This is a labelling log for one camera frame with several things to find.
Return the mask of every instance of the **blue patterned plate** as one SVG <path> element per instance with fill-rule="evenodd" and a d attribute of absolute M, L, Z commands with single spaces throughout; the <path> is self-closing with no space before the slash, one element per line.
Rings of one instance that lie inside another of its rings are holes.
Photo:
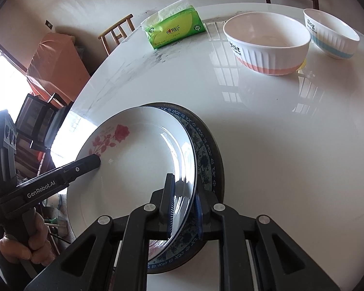
<path fill-rule="evenodd" d="M 171 103 L 152 103 L 147 106 L 167 111 L 185 127 L 193 141 L 197 158 L 198 175 L 206 190 L 213 191 L 220 202 L 224 198 L 224 170 L 216 141 L 204 122 L 188 109 Z M 187 221 L 175 239 L 159 256 L 148 262 L 148 273 L 159 274 L 182 266 L 205 245 L 198 239 L 197 213 L 193 205 Z"/>

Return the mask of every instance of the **finger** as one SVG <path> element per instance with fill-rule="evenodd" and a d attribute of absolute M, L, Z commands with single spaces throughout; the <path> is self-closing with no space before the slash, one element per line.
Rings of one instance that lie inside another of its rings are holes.
<path fill-rule="evenodd" d="M 48 265 L 50 265 L 55 259 L 55 255 L 52 251 L 50 251 L 49 253 L 49 256 L 41 262 L 41 264 L 44 266 L 44 267 L 47 267 Z"/>
<path fill-rule="evenodd" d="M 41 248 L 33 252 L 31 261 L 34 264 L 40 264 L 49 257 L 50 252 L 51 252 L 51 244 L 49 241 L 46 240 L 45 244 Z"/>
<path fill-rule="evenodd" d="M 31 258 L 31 251 L 26 246 L 7 236 L 0 240 L 0 252 L 10 263 L 18 263 L 19 259 Z"/>
<path fill-rule="evenodd" d="M 47 233 L 49 232 L 47 225 L 45 225 L 45 222 L 39 213 L 36 213 L 35 215 L 35 227 L 37 232 L 28 240 L 28 245 L 34 251 L 45 244 Z"/>

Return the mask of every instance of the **glossy tabletop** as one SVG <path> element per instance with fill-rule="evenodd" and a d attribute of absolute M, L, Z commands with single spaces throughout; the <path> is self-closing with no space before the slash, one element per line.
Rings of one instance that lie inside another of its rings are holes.
<path fill-rule="evenodd" d="M 242 66 L 222 31 L 248 11 L 304 23 L 301 9 L 236 3 L 197 11 L 207 32 L 154 51 L 139 27 L 91 77 L 53 146 L 57 165 L 76 158 L 114 114 L 171 102 L 212 132 L 225 170 L 224 203 L 272 217 L 342 288 L 364 274 L 364 35 L 349 60 L 310 44 L 299 73 L 275 77 Z M 217 290 L 218 247 L 209 242 L 184 266 L 148 277 L 148 290 Z"/>

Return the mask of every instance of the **white bowl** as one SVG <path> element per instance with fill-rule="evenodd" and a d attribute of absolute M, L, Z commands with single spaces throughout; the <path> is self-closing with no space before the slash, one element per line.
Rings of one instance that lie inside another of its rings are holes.
<path fill-rule="evenodd" d="M 228 20 L 223 30 L 236 57 L 248 68 L 264 74 L 296 71 L 309 50 L 309 31 L 281 14 L 240 14 Z"/>
<path fill-rule="evenodd" d="M 360 37 L 353 28 L 317 9 L 305 9 L 304 14 L 311 39 L 325 54 L 335 59 L 349 59 L 354 55 Z"/>

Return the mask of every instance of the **bowl with blue stripe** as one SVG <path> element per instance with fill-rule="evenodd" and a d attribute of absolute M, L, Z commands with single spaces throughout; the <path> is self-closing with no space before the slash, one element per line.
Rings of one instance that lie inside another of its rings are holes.
<path fill-rule="evenodd" d="M 356 52 L 360 37 L 348 24 L 333 15 L 305 9 L 305 25 L 313 42 L 334 59 L 349 59 Z"/>

